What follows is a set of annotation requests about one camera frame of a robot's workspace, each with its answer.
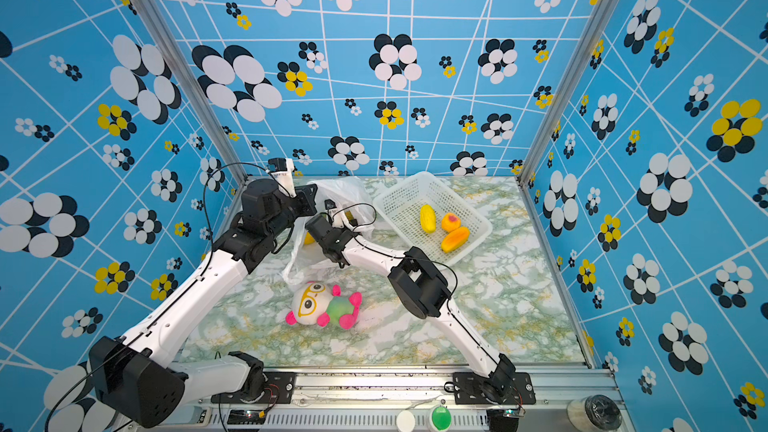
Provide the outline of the translucent white plastic bag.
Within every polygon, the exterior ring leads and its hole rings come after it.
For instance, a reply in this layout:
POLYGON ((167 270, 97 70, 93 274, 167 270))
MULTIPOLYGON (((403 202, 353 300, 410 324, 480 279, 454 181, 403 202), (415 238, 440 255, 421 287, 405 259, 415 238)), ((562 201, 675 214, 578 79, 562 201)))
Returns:
POLYGON ((341 249, 351 235, 371 237, 377 219, 361 179, 315 178, 309 183, 317 187, 317 214, 297 220, 290 257, 282 271, 284 282, 293 291, 310 281, 324 280, 342 264, 341 249))

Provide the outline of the yellow banana fruit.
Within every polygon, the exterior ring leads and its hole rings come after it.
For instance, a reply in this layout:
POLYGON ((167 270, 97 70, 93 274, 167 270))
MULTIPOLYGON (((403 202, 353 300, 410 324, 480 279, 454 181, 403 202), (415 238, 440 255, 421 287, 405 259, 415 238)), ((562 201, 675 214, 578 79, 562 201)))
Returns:
POLYGON ((432 234, 437 229, 436 212, 432 206, 425 204, 420 208, 420 226, 424 233, 432 234))

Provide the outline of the peach fruit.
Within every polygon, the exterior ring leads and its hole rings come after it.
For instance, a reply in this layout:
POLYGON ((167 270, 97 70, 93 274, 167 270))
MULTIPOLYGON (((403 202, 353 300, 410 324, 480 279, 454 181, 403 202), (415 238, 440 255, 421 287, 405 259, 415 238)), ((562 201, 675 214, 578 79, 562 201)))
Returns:
POLYGON ((441 228, 446 233, 451 233, 462 226, 460 217, 454 213, 447 213, 441 220, 441 228))

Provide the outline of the orange mango fruit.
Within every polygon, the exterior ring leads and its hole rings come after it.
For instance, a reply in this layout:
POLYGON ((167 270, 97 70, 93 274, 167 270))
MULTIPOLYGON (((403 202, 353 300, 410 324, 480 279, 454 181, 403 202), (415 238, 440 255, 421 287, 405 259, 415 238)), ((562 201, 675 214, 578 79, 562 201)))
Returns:
POLYGON ((460 226, 449 232, 441 242, 441 250, 444 253, 452 253, 462 247, 470 237, 470 230, 465 226, 460 226))

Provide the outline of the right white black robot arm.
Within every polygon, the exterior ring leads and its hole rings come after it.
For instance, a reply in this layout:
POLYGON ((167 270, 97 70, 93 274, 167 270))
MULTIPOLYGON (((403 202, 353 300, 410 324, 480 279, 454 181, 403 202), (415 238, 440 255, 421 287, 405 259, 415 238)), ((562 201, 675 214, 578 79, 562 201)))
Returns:
POLYGON ((330 261, 387 278, 405 309, 433 323, 461 352, 486 400, 501 403, 510 396, 516 367, 475 329, 454 300, 448 279, 421 249, 386 248, 350 228, 332 226, 322 215, 306 227, 330 261))

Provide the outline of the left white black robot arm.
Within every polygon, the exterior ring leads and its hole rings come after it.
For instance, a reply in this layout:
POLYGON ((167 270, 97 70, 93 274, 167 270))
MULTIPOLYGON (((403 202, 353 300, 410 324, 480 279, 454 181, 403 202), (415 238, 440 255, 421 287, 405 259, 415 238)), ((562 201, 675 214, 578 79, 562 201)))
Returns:
POLYGON ((217 394, 262 397, 264 364, 244 352, 180 364, 175 357, 214 306, 278 249, 278 236, 316 214, 314 184, 295 187, 260 178, 247 185, 242 210, 195 272, 143 321, 89 352, 98 401, 144 428, 164 422, 188 402, 217 394))

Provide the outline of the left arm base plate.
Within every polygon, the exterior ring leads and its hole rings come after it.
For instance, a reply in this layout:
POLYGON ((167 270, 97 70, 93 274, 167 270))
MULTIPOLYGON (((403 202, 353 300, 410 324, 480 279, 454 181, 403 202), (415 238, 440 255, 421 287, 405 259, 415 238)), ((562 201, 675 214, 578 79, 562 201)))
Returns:
POLYGON ((264 388, 255 398, 248 398, 244 392, 229 392, 213 395, 213 404, 289 404, 296 387, 297 374, 267 370, 264 373, 264 388))

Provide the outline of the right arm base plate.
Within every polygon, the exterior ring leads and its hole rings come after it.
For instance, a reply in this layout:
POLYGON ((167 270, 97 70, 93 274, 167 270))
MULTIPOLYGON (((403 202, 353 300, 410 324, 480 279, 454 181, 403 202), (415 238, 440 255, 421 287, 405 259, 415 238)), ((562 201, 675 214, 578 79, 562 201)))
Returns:
POLYGON ((455 372, 453 384, 454 400, 458 405, 535 405, 537 398, 528 373, 516 372, 511 385, 506 386, 500 402, 488 398, 483 392, 481 377, 473 372, 455 372))

